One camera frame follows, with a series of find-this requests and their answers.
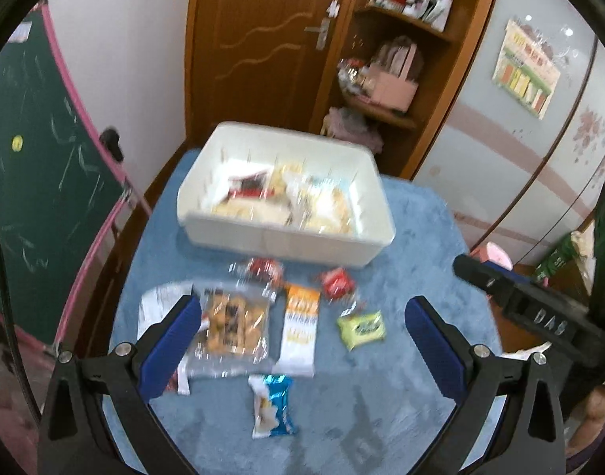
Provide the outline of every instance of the blue tablecloth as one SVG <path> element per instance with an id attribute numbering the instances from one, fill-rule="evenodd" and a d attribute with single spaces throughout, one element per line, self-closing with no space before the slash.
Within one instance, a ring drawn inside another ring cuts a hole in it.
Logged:
<path id="1" fill-rule="evenodd" d="M 172 280 L 228 277 L 234 253 L 197 247 L 177 222 L 177 191 L 197 158 L 184 156 L 151 216 L 137 249 L 116 313 L 111 348 L 137 340 L 142 294 Z M 202 475 L 405 474 L 421 457 L 453 409 L 438 391 L 408 335 L 406 301 L 425 295 L 441 316 L 472 344 L 496 353 L 501 345 L 488 303 L 456 279 L 453 258 L 466 252 L 445 203 L 430 189 L 383 177 L 396 226 L 395 241 L 352 275 L 370 310 L 383 312 L 388 336 L 348 352 L 335 324 L 337 309 L 322 307 L 316 344 L 316 376 L 295 379 L 291 415 L 299 433 L 252 439 L 253 394 L 246 377 L 200 379 L 191 395 L 165 394 L 153 409 L 171 438 Z M 287 279 L 309 284 L 324 266 L 285 263 Z M 270 352 L 278 358 L 284 299 L 272 309 Z M 485 450 L 502 402 L 468 462 Z M 115 441 L 130 466 L 143 471 L 110 400 L 104 411 Z"/>

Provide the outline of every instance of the green chalkboard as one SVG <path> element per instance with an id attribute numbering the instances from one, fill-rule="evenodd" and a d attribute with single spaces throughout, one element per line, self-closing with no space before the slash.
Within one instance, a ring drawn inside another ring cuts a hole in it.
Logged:
<path id="1" fill-rule="evenodd" d="M 51 344 L 82 261 L 123 189 L 76 112 L 42 7 L 24 23 L 31 23 L 22 26 L 27 39 L 0 53 L 0 238 L 15 322 Z"/>

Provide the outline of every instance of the corner shelf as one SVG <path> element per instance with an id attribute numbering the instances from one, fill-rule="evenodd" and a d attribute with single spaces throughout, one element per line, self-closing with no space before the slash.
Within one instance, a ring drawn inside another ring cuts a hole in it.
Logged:
<path id="1" fill-rule="evenodd" d="M 380 14 L 386 14 L 390 17 L 394 17 L 399 21 L 403 21 L 404 23 L 409 23 L 416 28 L 420 28 L 425 30 L 426 32 L 432 34 L 434 37 L 438 37 L 439 39 L 446 41 L 448 43 L 453 43 L 453 39 L 449 36 L 449 34 L 445 32 L 439 32 L 438 30 L 434 30 L 430 25 L 425 23 L 420 19 L 416 19 L 415 17 L 410 17 L 409 15 L 402 14 L 401 12 L 396 12 L 395 10 L 383 9 L 382 7 L 376 6 L 365 6 L 363 9 L 356 10 L 358 14 L 364 14 L 368 12 L 377 12 Z"/>
<path id="2" fill-rule="evenodd" d="M 339 87 L 339 90 L 348 107 L 358 110 L 368 118 L 373 118 L 379 122 L 388 123 L 389 125 L 406 130 L 417 130 L 417 123 L 412 118 L 408 118 L 407 116 L 401 117 L 392 110 L 385 109 L 379 105 L 364 103 L 359 98 L 349 94 L 341 86 Z"/>

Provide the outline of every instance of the screw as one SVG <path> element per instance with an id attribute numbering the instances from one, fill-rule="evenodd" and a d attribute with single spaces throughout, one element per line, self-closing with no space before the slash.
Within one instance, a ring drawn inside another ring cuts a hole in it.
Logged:
<path id="1" fill-rule="evenodd" d="M 476 356 L 480 357 L 481 359 L 484 359 L 491 355 L 491 351 L 484 344 L 477 344 L 474 347 L 474 353 L 476 354 Z"/>
<path id="2" fill-rule="evenodd" d="M 73 355 L 71 355 L 70 351 L 62 351 L 61 354 L 59 355 L 59 362 L 61 364 L 67 364 L 69 361 L 71 361 L 71 358 L 73 357 Z"/>
<path id="3" fill-rule="evenodd" d="M 542 366 L 543 364 L 546 364 L 546 356 L 541 353 L 541 352 L 535 352 L 535 354 L 533 354 L 533 360 L 538 363 L 540 366 Z"/>
<path id="4" fill-rule="evenodd" d="M 124 357 L 125 355 L 129 355 L 132 349 L 133 347 L 130 342 L 121 342 L 116 347 L 116 355 L 118 355 L 118 357 Z"/>

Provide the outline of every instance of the wooden door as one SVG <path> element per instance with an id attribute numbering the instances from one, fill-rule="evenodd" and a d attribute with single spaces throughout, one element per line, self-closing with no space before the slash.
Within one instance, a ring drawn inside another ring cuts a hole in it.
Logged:
<path id="1" fill-rule="evenodd" d="M 305 28 L 320 27 L 332 1 L 197 0 L 192 144 L 224 121 L 308 130 L 332 35 L 317 50 Z"/>

